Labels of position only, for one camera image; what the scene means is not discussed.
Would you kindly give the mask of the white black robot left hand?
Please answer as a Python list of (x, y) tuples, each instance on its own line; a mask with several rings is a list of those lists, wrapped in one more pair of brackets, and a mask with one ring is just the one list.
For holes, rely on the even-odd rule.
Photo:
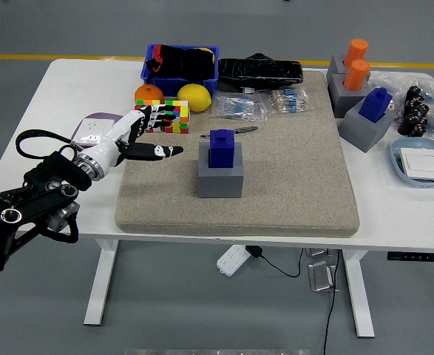
[(103, 179), (111, 167), (123, 160), (156, 161), (183, 152), (181, 146), (162, 146), (152, 143), (138, 143), (136, 140), (155, 127), (168, 127), (174, 118), (172, 105), (155, 104), (132, 110), (123, 116), (102, 137), (99, 144), (79, 152), (73, 163), (84, 170), (89, 177)]

